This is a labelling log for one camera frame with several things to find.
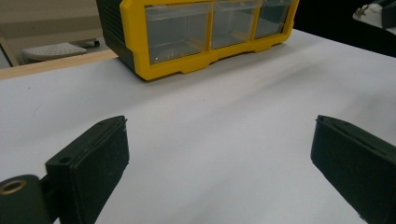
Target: table surface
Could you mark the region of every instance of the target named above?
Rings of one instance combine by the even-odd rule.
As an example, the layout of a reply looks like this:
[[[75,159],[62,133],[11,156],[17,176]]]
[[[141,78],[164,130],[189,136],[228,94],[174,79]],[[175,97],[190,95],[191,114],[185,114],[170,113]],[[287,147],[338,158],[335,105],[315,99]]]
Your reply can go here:
[[[396,145],[396,60],[294,30],[284,44],[145,82],[111,59],[0,81],[0,179],[101,119],[131,162],[97,223],[364,223],[310,160],[317,115]]]

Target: yellow and black organizer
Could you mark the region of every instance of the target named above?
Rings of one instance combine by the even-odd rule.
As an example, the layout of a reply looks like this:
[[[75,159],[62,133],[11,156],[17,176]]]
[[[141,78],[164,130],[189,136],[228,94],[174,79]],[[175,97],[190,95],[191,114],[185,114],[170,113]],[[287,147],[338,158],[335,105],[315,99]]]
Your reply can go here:
[[[96,0],[106,44],[145,80],[287,40],[299,0]]]

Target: storage box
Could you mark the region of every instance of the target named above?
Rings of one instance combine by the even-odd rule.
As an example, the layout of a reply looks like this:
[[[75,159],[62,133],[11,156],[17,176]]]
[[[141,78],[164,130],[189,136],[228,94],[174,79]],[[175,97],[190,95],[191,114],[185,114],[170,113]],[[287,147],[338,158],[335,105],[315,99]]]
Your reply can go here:
[[[299,0],[96,0],[106,44],[145,80],[287,40]]]

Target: tool box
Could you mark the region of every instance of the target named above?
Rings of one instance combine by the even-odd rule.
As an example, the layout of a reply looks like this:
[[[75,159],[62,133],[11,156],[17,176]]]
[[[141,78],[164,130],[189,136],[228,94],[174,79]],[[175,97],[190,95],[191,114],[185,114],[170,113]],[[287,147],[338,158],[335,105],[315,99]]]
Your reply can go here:
[[[145,80],[287,40],[299,0],[96,0],[106,44]]]

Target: plastic drawer organizer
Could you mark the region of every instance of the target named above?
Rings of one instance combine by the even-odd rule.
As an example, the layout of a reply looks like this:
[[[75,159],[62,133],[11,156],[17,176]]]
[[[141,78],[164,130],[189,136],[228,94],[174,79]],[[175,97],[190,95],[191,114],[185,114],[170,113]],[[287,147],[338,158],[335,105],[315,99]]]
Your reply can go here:
[[[299,0],[96,0],[106,44],[145,80],[289,38]]]

